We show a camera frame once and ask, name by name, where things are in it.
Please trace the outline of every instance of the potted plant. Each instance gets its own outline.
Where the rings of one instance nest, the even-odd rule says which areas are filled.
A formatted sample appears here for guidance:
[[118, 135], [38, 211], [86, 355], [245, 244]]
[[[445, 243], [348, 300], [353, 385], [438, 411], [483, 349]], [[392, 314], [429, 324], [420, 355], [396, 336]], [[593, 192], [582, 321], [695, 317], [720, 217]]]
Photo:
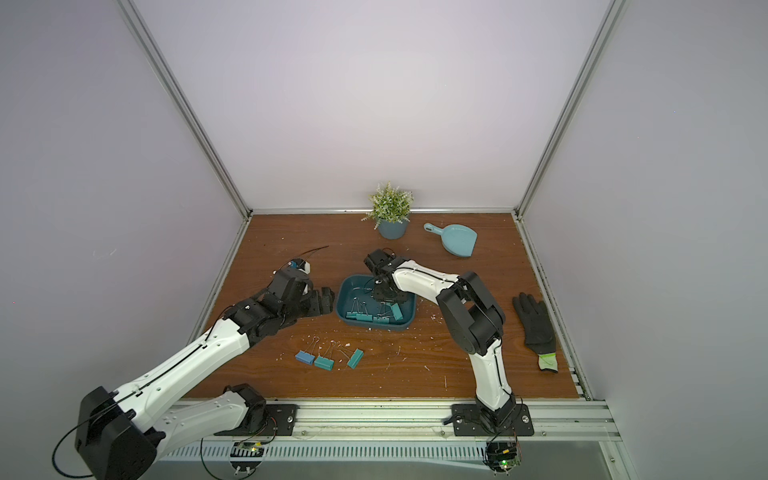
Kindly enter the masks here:
[[379, 185], [376, 193], [369, 198], [373, 204], [373, 210], [367, 213], [367, 218], [376, 221], [373, 228], [378, 229], [382, 237], [390, 240], [402, 237], [408, 226], [413, 193], [395, 188], [387, 182], [386, 187], [382, 188]]

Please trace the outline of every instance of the black mounting plate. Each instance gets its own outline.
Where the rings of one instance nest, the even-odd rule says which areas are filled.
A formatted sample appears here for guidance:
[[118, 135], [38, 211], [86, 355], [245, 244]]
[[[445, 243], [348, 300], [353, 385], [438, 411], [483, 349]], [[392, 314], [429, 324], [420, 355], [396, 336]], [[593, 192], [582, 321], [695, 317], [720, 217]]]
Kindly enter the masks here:
[[[298, 405], [292, 403], [267, 403], [264, 407], [266, 411], [266, 427], [264, 432], [259, 437], [271, 437], [275, 433], [275, 424], [277, 424], [276, 436], [278, 437], [290, 437], [293, 435], [293, 424], [296, 422], [296, 410]], [[223, 432], [214, 433], [217, 436], [249, 436], [251, 432], [240, 432], [235, 430], [226, 430]]]
[[[476, 437], [483, 435], [496, 435], [496, 432], [488, 432], [480, 422], [480, 407], [475, 403], [456, 403], [451, 405], [453, 417], [453, 435], [457, 437]], [[521, 411], [515, 413], [517, 418], [512, 426], [499, 436], [518, 437], [533, 436], [533, 421], [527, 405], [522, 405]]]
[[296, 423], [296, 410], [298, 408], [298, 405], [289, 403], [266, 404], [266, 416], [274, 417], [275, 422], [277, 422], [277, 436], [290, 437], [293, 435], [293, 425]]

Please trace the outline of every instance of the teal plastic tray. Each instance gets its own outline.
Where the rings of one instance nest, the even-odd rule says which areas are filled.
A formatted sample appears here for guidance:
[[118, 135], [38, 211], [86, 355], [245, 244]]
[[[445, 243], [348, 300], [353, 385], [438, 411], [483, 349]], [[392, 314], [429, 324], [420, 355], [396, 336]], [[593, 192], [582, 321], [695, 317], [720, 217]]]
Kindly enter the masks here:
[[408, 328], [414, 317], [416, 316], [416, 295], [409, 293], [408, 299], [404, 303], [400, 303], [400, 311], [402, 312], [402, 319], [395, 320], [390, 317], [389, 323], [375, 323], [366, 322], [363, 320], [355, 320], [346, 318], [346, 313], [352, 311], [355, 297], [359, 303], [366, 303], [368, 313], [371, 315], [377, 315], [379, 309], [390, 313], [389, 308], [384, 310], [381, 307], [381, 302], [374, 300], [371, 296], [373, 288], [373, 276], [371, 275], [352, 275], [344, 279], [339, 288], [339, 295], [336, 298], [336, 315], [344, 321], [347, 325], [362, 326], [365, 328], [382, 329], [382, 330], [395, 330], [399, 332]]

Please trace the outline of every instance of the wooden tabletop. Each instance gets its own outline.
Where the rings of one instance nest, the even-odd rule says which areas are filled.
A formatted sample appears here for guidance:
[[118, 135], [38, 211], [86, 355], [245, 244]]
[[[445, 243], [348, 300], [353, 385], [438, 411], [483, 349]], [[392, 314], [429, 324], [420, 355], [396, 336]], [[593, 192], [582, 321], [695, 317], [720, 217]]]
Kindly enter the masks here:
[[[445, 273], [474, 270], [506, 313], [503, 355], [507, 379], [518, 397], [577, 398], [568, 364], [558, 346], [559, 373], [542, 372], [538, 357], [525, 344], [525, 333], [512, 308], [520, 292], [541, 297], [531, 264], [508, 214], [412, 214], [405, 236], [386, 240], [362, 214], [258, 215], [250, 223], [224, 281], [208, 326], [228, 305], [255, 294], [272, 280], [272, 272], [305, 250], [329, 244], [310, 258], [315, 288], [339, 292], [354, 273], [369, 274], [368, 253], [389, 247], [398, 255]], [[424, 223], [444, 227], [460, 223], [478, 234], [470, 258], [451, 255], [440, 237]], [[331, 341], [365, 352], [356, 369], [334, 352], [333, 371], [298, 362], [294, 356], [320, 338], [321, 352]], [[396, 397], [471, 398], [475, 377], [467, 354], [448, 333], [440, 309], [417, 300], [416, 318], [403, 332], [347, 326], [335, 313], [298, 323], [267, 337], [248, 352], [208, 376], [187, 397], [211, 398], [227, 385], [249, 383], [267, 398]]]

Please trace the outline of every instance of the aluminum frame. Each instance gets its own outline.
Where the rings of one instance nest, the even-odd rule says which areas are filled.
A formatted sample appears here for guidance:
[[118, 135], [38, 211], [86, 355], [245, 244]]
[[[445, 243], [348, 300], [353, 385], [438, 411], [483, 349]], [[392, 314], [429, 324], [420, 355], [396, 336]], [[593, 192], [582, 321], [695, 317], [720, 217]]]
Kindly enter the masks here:
[[[182, 408], [200, 400], [180, 400]], [[276, 442], [487, 442], [493, 435], [457, 437], [443, 420], [454, 403], [474, 399], [279, 399], [270, 404], [299, 406], [293, 436]], [[530, 441], [619, 442], [621, 437], [606, 402], [580, 400], [526, 400], [534, 436]], [[232, 437], [228, 440], [244, 439]], [[500, 440], [509, 437], [498, 437]]]
[[237, 251], [240, 249], [240, 244], [243, 242], [243, 237], [245, 237], [245, 233], [248, 231], [251, 218], [252, 217], [246, 218], [240, 224], [240, 229], [237, 231], [235, 241], [232, 242], [232, 247], [230, 247], [230, 251], [227, 252], [227, 258], [224, 259], [224, 264], [221, 266], [221, 270], [219, 270], [219, 275], [216, 277], [214, 286], [210, 289], [210, 293], [208, 293], [208, 297], [205, 300], [205, 307], [203, 308], [203, 311], [200, 312], [200, 316], [197, 318], [194, 328], [192, 329], [192, 333], [190, 334], [190, 338], [187, 340], [187, 344], [192, 343], [203, 333], [205, 324], [208, 318], [210, 318], [210, 314], [214, 309], [214, 305], [216, 304], [216, 298], [219, 296], [219, 292], [221, 292], [221, 287], [224, 285], [224, 280], [227, 279], [227, 275], [229, 274], [230, 268], [232, 267], [232, 262], [235, 261], [235, 256], [237, 255]]
[[571, 337], [568, 335], [568, 329], [563, 322], [560, 309], [558, 308], [558, 303], [554, 299], [554, 295], [552, 295], [552, 289], [549, 286], [547, 274], [544, 272], [544, 267], [541, 266], [541, 261], [538, 259], [538, 255], [536, 254], [536, 250], [533, 247], [533, 243], [531, 243], [531, 239], [528, 236], [528, 231], [525, 228], [525, 222], [517, 214], [512, 214], [512, 218], [515, 220], [515, 225], [518, 227], [518, 232], [520, 233], [520, 238], [522, 238], [523, 246], [525, 247], [525, 251], [528, 253], [528, 259], [531, 261], [533, 273], [536, 276], [536, 282], [538, 283], [539, 289], [541, 289], [541, 294], [544, 296], [544, 303], [547, 305], [547, 308], [551, 314], [553, 320], [552, 326], [554, 327], [554, 331], [558, 334], [560, 346], [563, 349], [563, 353], [565, 354], [565, 359], [568, 362], [568, 366], [574, 369], [574, 374], [578, 379], [578, 384], [584, 390], [584, 398], [586, 400], [592, 400], [592, 391], [589, 388], [589, 383], [584, 376], [584, 370], [582, 369], [581, 363], [579, 362], [578, 356], [576, 355]]
[[147, 60], [152, 66], [157, 78], [160, 80], [160, 83], [165, 88], [165, 91], [168, 92], [168, 95], [170, 95], [171, 100], [173, 100], [178, 108], [184, 121], [187, 122], [187, 126], [192, 131], [192, 135], [195, 137], [195, 140], [197, 140], [200, 148], [203, 149], [210, 166], [214, 169], [216, 176], [229, 194], [235, 208], [237, 208], [237, 211], [240, 212], [240, 215], [242, 215], [243, 218], [248, 218], [251, 209], [240, 195], [235, 183], [232, 181], [232, 177], [221, 161], [219, 154], [210, 142], [210, 138], [205, 132], [205, 129], [203, 129], [200, 119], [197, 118], [190, 102], [181, 90], [179, 82], [174, 77], [163, 54], [160, 52], [157, 42], [152, 38], [152, 34], [149, 32], [147, 24], [141, 17], [138, 8], [136, 8], [133, 0], [115, 0], [115, 3], [118, 4], [118, 10], [123, 17], [125, 24], [128, 26], [128, 29], [131, 30], [136, 41], [144, 50], [144, 54], [147, 56]]
[[[253, 215], [297, 215], [297, 214], [367, 214], [371, 207], [360, 208], [257, 208]], [[418, 207], [412, 208], [414, 214], [509, 214], [512, 207]]]
[[534, 170], [531, 182], [528, 184], [528, 188], [525, 189], [523, 198], [520, 200], [520, 205], [518, 205], [518, 207], [515, 209], [520, 218], [523, 218], [525, 212], [531, 206], [531, 200], [533, 199], [538, 185], [541, 183], [541, 179], [544, 176], [544, 173], [546, 172], [547, 167], [549, 166], [549, 163], [551, 162], [552, 157], [558, 148], [558, 145], [560, 144], [560, 140], [563, 138], [563, 134], [568, 128], [568, 124], [571, 123], [571, 119], [576, 112], [579, 101], [581, 100], [581, 97], [586, 90], [587, 83], [589, 82], [589, 79], [592, 76], [597, 63], [600, 60], [600, 56], [603, 53], [605, 45], [611, 36], [611, 32], [613, 31], [614, 26], [616, 25], [616, 21], [618, 20], [626, 2], [627, 0], [611, 0], [611, 4], [608, 6], [608, 9], [603, 16], [603, 20], [600, 23], [600, 27], [598, 28], [598, 33], [594, 36], [592, 45], [590, 46], [587, 53], [587, 57], [585, 58], [584, 63], [581, 65], [581, 69], [576, 76], [576, 82], [571, 88], [571, 92], [568, 94], [568, 99], [565, 101], [565, 105], [563, 106], [563, 110], [560, 112], [558, 121], [554, 125], [554, 130], [549, 136], [549, 140], [547, 141], [547, 144], [544, 148], [544, 152], [542, 152], [541, 158], [539, 159], [538, 165], [536, 166], [536, 170]]

